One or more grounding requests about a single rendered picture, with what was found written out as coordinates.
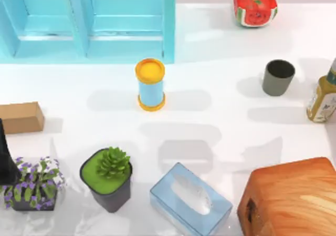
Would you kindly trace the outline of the watermelon plant pot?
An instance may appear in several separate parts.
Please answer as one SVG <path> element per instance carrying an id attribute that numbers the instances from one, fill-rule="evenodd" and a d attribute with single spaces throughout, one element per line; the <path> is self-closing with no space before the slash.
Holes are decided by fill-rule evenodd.
<path id="1" fill-rule="evenodd" d="M 263 27 L 277 15 L 276 0 L 233 0 L 236 20 L 245 27 Z"/>

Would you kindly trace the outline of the wooden box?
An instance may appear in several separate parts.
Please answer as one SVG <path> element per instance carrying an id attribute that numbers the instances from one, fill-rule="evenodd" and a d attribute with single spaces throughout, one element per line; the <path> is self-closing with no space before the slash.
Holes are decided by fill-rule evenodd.
<path id="1" fill-rule="evenodd" d="M 336 236 L 336 170 L 326 157 L 255 169 L 237 215 L 244 236 Z"/>

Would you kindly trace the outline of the brown cardboard box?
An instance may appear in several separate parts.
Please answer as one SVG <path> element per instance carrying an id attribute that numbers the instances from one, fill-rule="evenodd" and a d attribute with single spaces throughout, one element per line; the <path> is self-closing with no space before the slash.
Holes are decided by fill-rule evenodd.
<path id="1" fill-rule="evenodd" d="M 0 105 L 0 118 L 6 134 L 43 131 L 44 114 L 38 102 Z"/>

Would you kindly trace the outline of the light blue rack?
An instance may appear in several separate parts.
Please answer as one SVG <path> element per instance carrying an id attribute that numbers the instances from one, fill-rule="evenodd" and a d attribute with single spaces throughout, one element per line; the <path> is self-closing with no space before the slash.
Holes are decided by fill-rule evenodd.
<path id="1" fill-rule="evenodd" d="M 0 64 L 174 62 L 175 0 L 0 0 Z"/>

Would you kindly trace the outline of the blue tissue box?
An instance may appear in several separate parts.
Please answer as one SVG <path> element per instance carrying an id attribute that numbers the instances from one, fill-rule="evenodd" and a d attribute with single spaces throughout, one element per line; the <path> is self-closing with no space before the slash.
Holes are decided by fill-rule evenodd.
<path id="1" fill-rule="evenodd" d="M 214 236 L 232 203 L 177 162 L 151 189 L 150 202 L 184 236 Z"/>

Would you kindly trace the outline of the green succulent plant pot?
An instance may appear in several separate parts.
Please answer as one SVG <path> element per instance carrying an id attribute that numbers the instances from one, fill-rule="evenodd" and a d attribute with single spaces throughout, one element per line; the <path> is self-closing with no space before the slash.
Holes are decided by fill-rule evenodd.
<path id="1" fill-rule="evenodd" d="M 109 213 L 117 212 L 131 197 L 132 164 L 119 147 L 95 152 L 80 167 L 80 179 Z"/>

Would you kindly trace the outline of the grey cup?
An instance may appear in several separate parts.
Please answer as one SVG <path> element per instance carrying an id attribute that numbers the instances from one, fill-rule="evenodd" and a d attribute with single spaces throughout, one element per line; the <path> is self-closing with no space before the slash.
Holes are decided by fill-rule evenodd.
<path id="1" fill-rule="evenodd" d="M 275 59 L 267 63 L 262 82 L 263 91 L 270 96 L 281 96 L 288 89 L 295 67 L 286 60 Z"/>

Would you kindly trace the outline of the yellow bottle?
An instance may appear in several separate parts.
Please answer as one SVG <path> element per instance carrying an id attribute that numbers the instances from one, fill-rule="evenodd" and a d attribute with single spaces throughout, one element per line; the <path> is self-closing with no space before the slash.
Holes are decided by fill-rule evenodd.
<path id="1" fill-rule="evenodd" d="M 325 123 L 336 110 L 336 58 L 328 73 L 319 78 L 313 97 L 307 105 L 307 117 L 315 123 Z"/>

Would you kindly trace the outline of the purple flower plant pot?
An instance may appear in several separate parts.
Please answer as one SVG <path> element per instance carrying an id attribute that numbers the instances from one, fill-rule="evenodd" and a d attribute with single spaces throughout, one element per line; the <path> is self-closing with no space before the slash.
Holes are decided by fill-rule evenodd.
<path id="1" fill-rule="evenodd" d="M 66 183 L 57 159 L 46 156 L 35 164 L 14 160 L 21 176 L 13 184 L 0 185 L 4 205 L 15 211 L 53 211 L 58 192 Z"/>

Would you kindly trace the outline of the blue can with yellow lid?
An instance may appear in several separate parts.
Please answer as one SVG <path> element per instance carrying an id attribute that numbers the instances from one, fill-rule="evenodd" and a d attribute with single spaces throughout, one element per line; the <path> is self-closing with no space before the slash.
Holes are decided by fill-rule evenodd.
<path id="1" fill-rule="evenodd" d="M 163 78 L 165 67 L 157 59 L 147 58 L 137 63 L 135 74 L 139 82 L 138 102 L 146 111 L 160 110 L 165 104 Z"/>

